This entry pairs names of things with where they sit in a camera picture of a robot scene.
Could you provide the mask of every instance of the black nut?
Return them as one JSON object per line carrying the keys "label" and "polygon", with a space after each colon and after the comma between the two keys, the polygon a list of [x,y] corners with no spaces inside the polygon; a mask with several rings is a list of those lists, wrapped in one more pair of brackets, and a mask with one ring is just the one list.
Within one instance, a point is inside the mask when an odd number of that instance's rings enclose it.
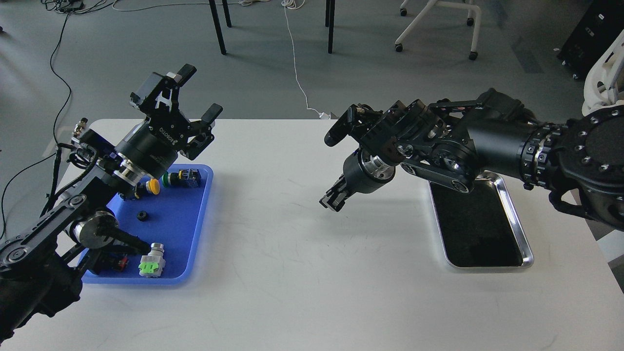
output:
{"label": "black nut", "polygon": [[145,222],[150,216],[147,214],[146,211],[140,211],[137,214],[137,219],[140,220],[141,222]]}

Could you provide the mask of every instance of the gray floor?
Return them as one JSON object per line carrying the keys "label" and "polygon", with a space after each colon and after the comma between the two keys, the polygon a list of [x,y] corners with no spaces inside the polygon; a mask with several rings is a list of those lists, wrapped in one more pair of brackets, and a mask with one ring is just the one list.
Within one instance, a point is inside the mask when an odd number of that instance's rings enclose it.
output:
{"label": "gray floor", "polygon": [[[85,0],[87,5],[95,1]],[[122,9],[173,1],[125,0]],[[589,0],[488,0],[482,4],[479,58],[468,60],[471,28],[465,12],[435,8],[394,52],[394,40],[423,7],[412,1],[338,1],[334,54],[327,53],[322,0],[288,11],[298,76],[311,107],[341,114],[354,102],[385,109],[400,99],[425,103],[448,97],[476,98],[489,87],[518,98],[539,119],[580,117],[582,82],[556,59],[590,4]],[[176,71],[185,63],[198,72],[182,89],[180,108],[199,117],[213,102],[220,118],[314,119],[305,109],[293,71],[292,46],[279,0],[249,7],[231,5],[234,27],[225,27],[227,56],[218,50],[207,5],[169,6],[138,12],[107,8],[71,16],[56,71],[74,95],[61,114],[57,135],[66,141],[82,117],[141,118],[129,94],[150,72]],[[16,172],[51,153],[52,122],[67,89],[49,67],[64,15],[36,1],[0,2],[0,187]],[[279,131],[274,137],[279,138]],[[51,183],[51,161],[18,177],[5,198],[8,232],[33,221]]]}

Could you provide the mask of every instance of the table leg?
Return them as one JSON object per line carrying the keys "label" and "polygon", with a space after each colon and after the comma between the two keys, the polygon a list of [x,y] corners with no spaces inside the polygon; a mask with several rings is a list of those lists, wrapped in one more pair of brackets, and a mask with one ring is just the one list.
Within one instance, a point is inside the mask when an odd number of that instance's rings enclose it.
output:
{"label": "table leg", "polygon": [[325,26],[329,27],[329,2],[330,0],[325,1]]}
{"label": "table leg", "polygon": [[225,13],[225,24],[228,28],[232,28],[232,21],[230,20],[230,8],[228,7],[228,0],[221,0],[223,4],[223,12]]}
{"label": "table leg", "polygon": [[334,13],[336,12],[336,0],[329,1],[329,40],[327,52],[332,53],[334,49]]}
{"label": "table leg", "polygon": [[208,0],[210,4],[210,12],[212,12],[212,20],[215,23],[215,31],[217,32],[217,40],[219,40],[219,48],[221,49],[221,54],[225,55],[225,43],[223,42],[223,33],[221,32],[221,23],[219,22],[219,15],[217,14],[217,4],[215,0]]}

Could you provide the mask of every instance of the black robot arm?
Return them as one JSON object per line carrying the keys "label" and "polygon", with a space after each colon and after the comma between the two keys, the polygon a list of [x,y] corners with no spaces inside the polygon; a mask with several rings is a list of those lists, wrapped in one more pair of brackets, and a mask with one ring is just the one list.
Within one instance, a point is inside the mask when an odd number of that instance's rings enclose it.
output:
{"label": "black robot arm", "polygon": [[[484,170],[515,177],[527,190],[550,190],[560,212],[624,229],[624,107],[601,109],[565,124],[542,123],[511,97],[490,89],[474,101],[397,101],[386,111],[352,105],[325,137],[350,135],[358,149],[320,200],[339,211],[356,192],[388,183],[398,165],[408,173],[470,192]],[[581,205],[562,200],[580,191]]]}
{"label": "black robot arm", "polygon": [[[146,116],[117,146],[85,130],[85,119],[76,125],[70,159],[88,161],[85,171],[51,194],[41,218],[0,242],[0,343],[34,314],[52,317],[78,301],[81,278],[100,257],[149,253],[150,245],[120,229],[106,205],[117,193],[130,195],[143,176],[160,177],[178,152],[194,159],[214,140],[212,125],[223,110],[219,105],[213,104],[197,122],[178,110],[178,91],[195,71],[185,65],[177,74],[153,73],[132,93],[130,103]],[[63,231],[76,244],[61,256],[56,253],[57,236]],[[78,266],[70,267],[85,250]]]}

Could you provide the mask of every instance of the black equipment box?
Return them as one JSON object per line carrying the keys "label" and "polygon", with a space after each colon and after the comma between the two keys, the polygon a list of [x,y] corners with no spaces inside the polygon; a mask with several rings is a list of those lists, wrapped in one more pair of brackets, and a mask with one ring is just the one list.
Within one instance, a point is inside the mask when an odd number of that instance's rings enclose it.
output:
{"label": "black equipment box", "polygon": [[624,29],[624,0],[594,0],[557,57],[585,78]]}

